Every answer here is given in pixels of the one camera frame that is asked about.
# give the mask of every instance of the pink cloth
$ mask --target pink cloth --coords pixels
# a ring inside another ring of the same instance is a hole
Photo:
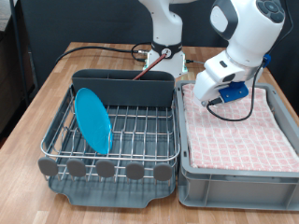
[[[193,102],[193,84],[183,87],[183,101],[191,166],[227,170],[299,172],[299,159],[278,127],[266,102],[266,92],[256,89],[252,116],[227,122]],[[249,113],[251,90],[245,99],[211,107],[228,119]]]

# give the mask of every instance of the wooden table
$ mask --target wooden table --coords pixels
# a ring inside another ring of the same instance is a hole
[[[72,43],[68,49],[87,45],[95,44]],[[184,47],[183,50],[188,59],[205,61],[222,49]],[[140,70],[142,66],[130,54],[100,49],[74,52],[56,65],[0,150],[0,223],[299,223],[299,213],[294,212],[188,208],[179,203],[176,190],[165,199],[150,202],[145,209],[74,206],[64,195],[52,192],[37,166],[37,160],[43,156],[39,145],[71,83],[71,76],[84,68]],[[179,79],[194,79],[204,70],[199,63],[188,67],[189,74]],[[261,82],[275,87],[299,124],[299,118],[268,70],[264,71]]]

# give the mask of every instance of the plastic tray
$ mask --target plastic tray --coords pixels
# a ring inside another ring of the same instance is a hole
[[[299,210],[299,173],[198,169],[190,166],[187,130],[182,100],[182,86],[194,81],[180,81],[178,98],[181,143],[178,174],[179,200],[186,206],[244,209]],[[267,102],[275,119],[296,153],[299,153],[299,130],[271,85],[266,89]]]

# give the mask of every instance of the blue plate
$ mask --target blue plate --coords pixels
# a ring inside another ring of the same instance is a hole
[[[78,126],[87,143],[98,153],[107,154],[111,123],[100,99],[93,91],[81,89],[75,99]],[[113,136],[110,136],[112,147]]]

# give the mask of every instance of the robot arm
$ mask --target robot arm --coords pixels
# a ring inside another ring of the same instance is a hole
[[[229,103],[246,97],[247,87],[277,40],[284,20],[278,0],[217,0],[210,22],[229,46],[206,61],[206,70],[197,75],[194,101],[206,106],[215,99]]]
[[[181,43],[183,22],[180,16],[169,10],[169,5],[194,1],[196,0],[139,0],[151,14],[153,41],[165,46]]]
[[[188,72],[185,55],[181,51],[183,22],[179,15],[169,10],[170,4],[190,3],[196,0],[139,0],[150,12],[153,24],[152,50],[148,54],[147,68],[162,54],[167,56],[153,67],[153,71],[164,71],[179,77]]]

